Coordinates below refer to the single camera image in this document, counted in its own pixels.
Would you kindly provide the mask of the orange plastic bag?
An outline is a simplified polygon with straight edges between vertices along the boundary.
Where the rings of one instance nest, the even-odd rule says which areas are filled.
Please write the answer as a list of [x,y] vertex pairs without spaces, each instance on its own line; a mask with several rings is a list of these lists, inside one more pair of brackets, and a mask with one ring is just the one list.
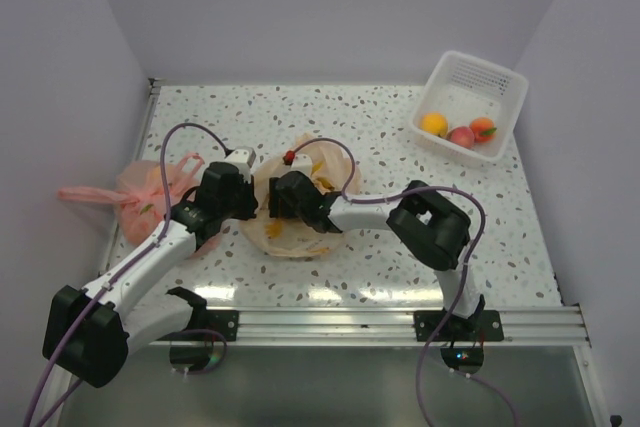
[[[320,192],[340,193],[345,189],[349,194],[358,194],[361,191],[361,172],[338,144],[329,140],[317,141],[311,135],[303,134],[296,138],[293,150],[312,159],[311,180]],[[285,174],[283,156],[282,153],[272,156],[254,171],[258,210],[254,219],[240,223],[240,229],[250,242],[270,256],[304,258],[329,253],[342,244],[342,234],[321,234],[297,219],[269,217],[269,179]]]

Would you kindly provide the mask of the small brown fruit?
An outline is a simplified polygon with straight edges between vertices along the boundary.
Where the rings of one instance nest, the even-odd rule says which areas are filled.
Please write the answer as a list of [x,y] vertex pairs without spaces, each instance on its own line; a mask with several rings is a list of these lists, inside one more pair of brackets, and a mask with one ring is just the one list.
[[444,138],[449,131],[447,118],[438,112],[424,114],[419,127],[423,132],[439,138]]

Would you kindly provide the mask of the pink peach fruit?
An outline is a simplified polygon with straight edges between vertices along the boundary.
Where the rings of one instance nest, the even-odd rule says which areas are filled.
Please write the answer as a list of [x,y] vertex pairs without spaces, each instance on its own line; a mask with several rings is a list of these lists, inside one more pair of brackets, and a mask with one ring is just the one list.
[[475,134],[467,126],[456,127],[448,132],[446,139],[465,149],[472,149],[475,145]]

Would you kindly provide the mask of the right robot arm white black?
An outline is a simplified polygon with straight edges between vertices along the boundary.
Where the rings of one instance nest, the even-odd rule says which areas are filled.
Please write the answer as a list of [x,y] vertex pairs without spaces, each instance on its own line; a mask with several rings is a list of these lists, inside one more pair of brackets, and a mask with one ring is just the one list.
[[320,234],[394,233],[417,261],[435,272],[449,334],[464,340],[480,329],[485,300],[475,289],[469,261],[484,233],[486,214],[473,196],[414,180],[386,198],[346,198],[322,193],[308,176],[291,171],[269,180],[269,215],[300,220]]

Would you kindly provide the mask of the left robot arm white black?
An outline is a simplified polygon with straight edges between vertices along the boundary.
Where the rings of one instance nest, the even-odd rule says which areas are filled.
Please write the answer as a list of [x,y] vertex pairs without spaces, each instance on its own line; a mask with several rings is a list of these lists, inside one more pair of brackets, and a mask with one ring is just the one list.
[[50,364],[99,388],[115,378],[134,350],[139,327],[127,318],[175,265],[215,238],[229,219],[248,220],[258,207],[248,150],[211,163],[198,186],[172,206],[170,218],[111,271],[52,299],[42,354]]

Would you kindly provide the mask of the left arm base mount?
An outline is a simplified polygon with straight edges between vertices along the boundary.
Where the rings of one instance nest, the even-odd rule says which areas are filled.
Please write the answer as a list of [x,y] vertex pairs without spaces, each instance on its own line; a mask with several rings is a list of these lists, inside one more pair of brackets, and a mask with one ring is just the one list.
[[209,309],[207,301],[183,287],[167,291],[168,295],[185,301],[191,308],[186,327],[171,333],[169,360],[184,376],[204,375],[219,368],[231,342],[237,339],[240,313],[238,310]]

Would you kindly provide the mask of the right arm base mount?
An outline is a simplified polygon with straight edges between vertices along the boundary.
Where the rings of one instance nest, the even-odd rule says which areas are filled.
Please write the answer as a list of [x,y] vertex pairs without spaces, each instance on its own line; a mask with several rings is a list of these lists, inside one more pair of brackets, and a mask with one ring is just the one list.
[[484,344],[502,342],[505,335],[497,310],[487,310],[484,296],[479,306],[467,319],[452,315],[434,335],[445,316],[445,310],[419,310],[413,313],[413,327],[418,342],[443,342],[440,355],[444,364],[454,371],[476,374],[484,364]]

